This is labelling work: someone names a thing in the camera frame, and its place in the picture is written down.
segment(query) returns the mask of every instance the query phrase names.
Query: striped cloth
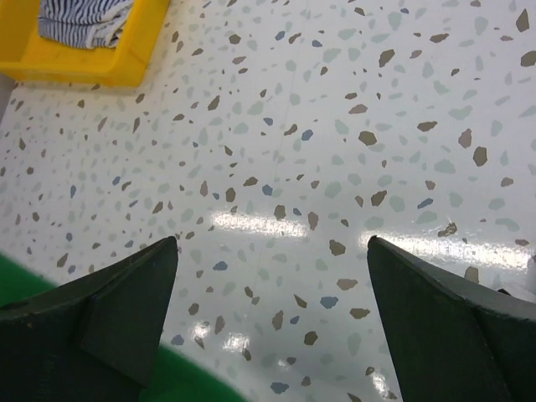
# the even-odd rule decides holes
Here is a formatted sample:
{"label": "striped cloth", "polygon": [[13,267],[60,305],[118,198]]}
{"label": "striped cloth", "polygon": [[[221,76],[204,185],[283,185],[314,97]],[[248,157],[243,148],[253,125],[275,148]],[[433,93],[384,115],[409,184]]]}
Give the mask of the striped cloth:
{"label": "striped cloth", "polygon": [[41,0],[39,36],[73,48],[115,48],[133,1]]}

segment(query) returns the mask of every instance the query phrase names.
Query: green object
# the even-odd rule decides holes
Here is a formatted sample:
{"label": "green object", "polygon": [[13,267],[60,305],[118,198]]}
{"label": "green object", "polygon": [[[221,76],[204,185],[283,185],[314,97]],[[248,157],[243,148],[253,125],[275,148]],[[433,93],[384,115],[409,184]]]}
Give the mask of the green object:
{"label": "green object", "polygon": [[[54,289],[55,285],[0,255],[0,306]],[[245,402],[234,389],[169,348],[158,349],[151,386],[140,402]]]}

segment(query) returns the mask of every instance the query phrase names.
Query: terrazzo countertop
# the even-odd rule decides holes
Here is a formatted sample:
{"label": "terrazzo countertop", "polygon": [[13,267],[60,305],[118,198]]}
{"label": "terrazzo countertop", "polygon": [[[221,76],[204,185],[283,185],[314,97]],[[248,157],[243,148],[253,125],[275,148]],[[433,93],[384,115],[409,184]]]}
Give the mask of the terrazzo countertop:
{"label": "terrazzo countertop", "polygon": [[0,247],[65,283],[175,235],[164,342],[253,401],[402,400],[380,235],[536,287],[529,0],[172,2],[136,90],[20,83]]}

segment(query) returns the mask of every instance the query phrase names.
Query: yellow tray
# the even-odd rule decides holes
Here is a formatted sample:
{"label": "yellow tray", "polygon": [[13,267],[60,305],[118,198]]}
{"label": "yellow tray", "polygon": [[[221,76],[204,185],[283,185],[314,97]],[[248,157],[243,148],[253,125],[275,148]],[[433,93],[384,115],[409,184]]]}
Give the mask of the yellow tray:
{"label": "yellow tray", "polygon": [[38,35],[39,0],[0,0],[0,71],[15,80],[138,86],[170,0],[135,0],[115,49],[73,49]]}

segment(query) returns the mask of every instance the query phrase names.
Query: blue speckle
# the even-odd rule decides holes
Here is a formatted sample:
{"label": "blue speckle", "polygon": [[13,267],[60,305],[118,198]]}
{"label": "blue speckle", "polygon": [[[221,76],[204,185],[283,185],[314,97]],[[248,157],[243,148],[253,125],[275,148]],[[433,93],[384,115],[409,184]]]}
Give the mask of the blue speckle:
{"label": "blue speckle", "polygon": [[173,346],[181,346],[184,344],[184,338],[180,335],[175,335],[173,339],[171,340],[171,344]]}
{"label": "blue speckle", "polygon": [[262,192],[265,195],[271,195],[272,191],[274,191],[274,189],[270,187],[268,184],[265,184],[264,186],[262,186]]}
{"label": "blue speckle", "polygon": [[422,203],[417,205],[417,209],[427,207],[428,205],[432,204],[433,202],[434,202],[434,200],[432,198],[427,198]]}
{"label": "blue speckle", "polygon": [[338,297],[324,296],[322,299],[320,299],[320,304],[328,309],[334,307],[337,303]]}
{"label": "blue speckle", "polygon": [[312,137],[312,135],[314,134],[314,132],[312,132],[312,130],[305,130],[302,134],[301,134],[301,139],[302,141],[309,141]]}
{"label": "blue speckle", "polygon": [[271,390],[276,394],[282,394],[288,389],[288,384],[283,383],[271,383]]}
{"label": "blue speckle", "polygon": [[227,270],[227,264],[225,261],[220,261],[218,264],[216,264],[213,268],[215,271],[225,271]]}

